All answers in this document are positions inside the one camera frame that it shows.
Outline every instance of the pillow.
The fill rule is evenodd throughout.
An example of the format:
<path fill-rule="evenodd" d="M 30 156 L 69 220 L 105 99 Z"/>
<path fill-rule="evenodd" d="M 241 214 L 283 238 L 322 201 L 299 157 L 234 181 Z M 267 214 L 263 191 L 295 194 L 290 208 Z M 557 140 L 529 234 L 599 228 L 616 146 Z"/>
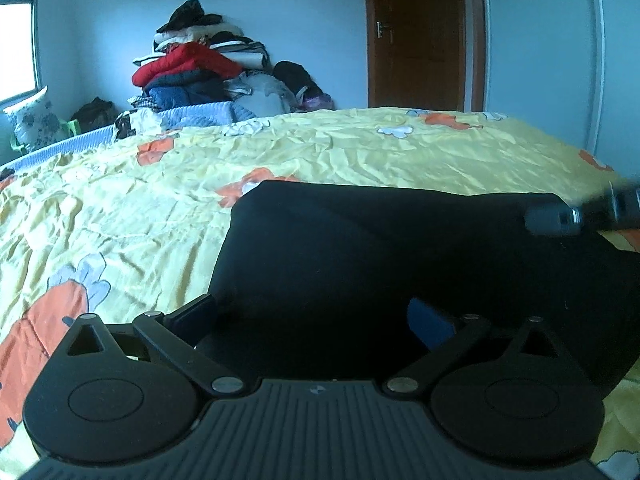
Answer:
<path fill-rule="evenodd" d="M 36 95 L 4 109 L 14 127 L 15 138 L 28 152 L 67 138 L 65 125 L 52 110 L 46 86 Z"/>

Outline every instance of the bed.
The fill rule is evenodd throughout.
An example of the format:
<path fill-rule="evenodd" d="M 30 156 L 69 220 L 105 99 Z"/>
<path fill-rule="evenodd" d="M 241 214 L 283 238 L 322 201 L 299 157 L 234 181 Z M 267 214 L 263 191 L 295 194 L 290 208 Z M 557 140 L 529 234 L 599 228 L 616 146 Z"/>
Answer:
<path fill-rule="evenodd" d="M 3 480 L 37 460 L 22 403 L 73 320 L 95 312 L 125 323 L 201 295 L 231 208 L 264 180 L 552 192 L 568 202 L 623 181 L 588 153 L 492 113 L 321 110 L 115 143 L 94 137 L 35 165 L 18 160 L 0 183 Z M 603 236 L 640 250 L 635 232 Z M 592 457 L 615 480 L 640 474 L 638 410 L 640 362 L 607 397 Z"/>

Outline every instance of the red clothing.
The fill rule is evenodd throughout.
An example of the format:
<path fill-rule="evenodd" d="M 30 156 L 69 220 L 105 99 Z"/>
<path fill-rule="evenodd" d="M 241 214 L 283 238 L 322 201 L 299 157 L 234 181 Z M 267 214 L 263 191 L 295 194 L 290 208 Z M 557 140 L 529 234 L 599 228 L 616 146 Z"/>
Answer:
<path fill-rule="evenodd" d="M 217 73 L 222 79 L 233 79 L 242 72 L 242 66 L 209 47 L 190 41 L 160 59 L 141 66 L 131 78 L 140 88 L 159 75 L 173 75 L 187 70 L 204 68 Z"/>

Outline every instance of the wooden door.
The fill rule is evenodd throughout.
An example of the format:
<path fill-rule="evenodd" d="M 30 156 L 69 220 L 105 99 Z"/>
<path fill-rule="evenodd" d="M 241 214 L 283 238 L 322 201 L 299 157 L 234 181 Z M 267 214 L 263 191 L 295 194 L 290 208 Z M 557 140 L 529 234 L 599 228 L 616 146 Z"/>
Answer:
<path fill-rule="evenodd" d="M 463 110 L 465 0 L 367 0 L 369 105 Z"/>

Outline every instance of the door frame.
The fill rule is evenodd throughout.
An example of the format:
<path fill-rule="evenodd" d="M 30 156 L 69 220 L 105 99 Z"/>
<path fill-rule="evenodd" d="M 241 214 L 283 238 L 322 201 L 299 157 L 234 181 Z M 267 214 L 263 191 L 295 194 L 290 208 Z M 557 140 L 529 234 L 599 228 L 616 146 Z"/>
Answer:
<path fill-rule="evenodd" d="M 473 84 L 470 108 L 475 112 L 484 111 L 484 89 L 486 79 L 486 20 L 485 5 L 486 0 L 470 0 L 472 15 L 466 16 L 466 20 L 472 21 L 473 34 L 471 38 L 466 33 L 467 27 L 465 23 L 461 24 L 463 48 L 462 52 L 468 52 L 470 48 L 473 50 Z M 376 82 L 375 67 L 376 55 L 378 50 L 378 42 L 376 36 L 376 6 L 374 0 L 366 0 L 367 8 L 367 81 L 369 88 L 369 107 L 375 106 L 378 98 L 378 88 Z M 466 59 L 462 61 L 462 74 L 465 75 Z M 459 101 L 465 101 L 465 77 L 462 78 L 461 92 Z"/>

